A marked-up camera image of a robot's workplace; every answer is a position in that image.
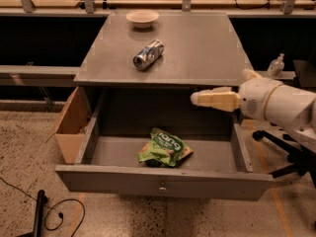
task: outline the gray tabletop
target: gray tabletop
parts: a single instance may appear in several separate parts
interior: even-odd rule
[[[153,26],[140,30],[127,12],[111,12],[75,78],[78,85],[239,86],[243,69],[252,69],[225,14],[158,11]],[[132,59],[153,40],[163,42],[164,52],[139,71]]]

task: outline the open drawer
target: open drawer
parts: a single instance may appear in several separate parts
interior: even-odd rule
[[[193,106],[190,88],[101,92],[75,163],[56,167],[69,191],[258,200],[273,180],[253,173],[235,114]],[[174,169],[139,164],[152,127],[179,136],[194,153]]]

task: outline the silver can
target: silver can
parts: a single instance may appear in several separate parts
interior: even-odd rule
[[[160,57],[163,51],[163,43],[156,39],[142,49],[132,61],[138,70],[145,70]]]

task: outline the white bowl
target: white bowl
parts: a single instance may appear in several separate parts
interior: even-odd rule
[[[136,28],[150,28],[152,23],[159,18],[159,14],[152,10],[135,10],[128,12],[126,18],[133,22]]]

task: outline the drawer handle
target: drawer handle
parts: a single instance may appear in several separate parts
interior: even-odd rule
[[[158,188],[158,192],[160,194],[165,194],[167,192],[167,188],[165,187],[165,183],[161,182],[160,187]]]

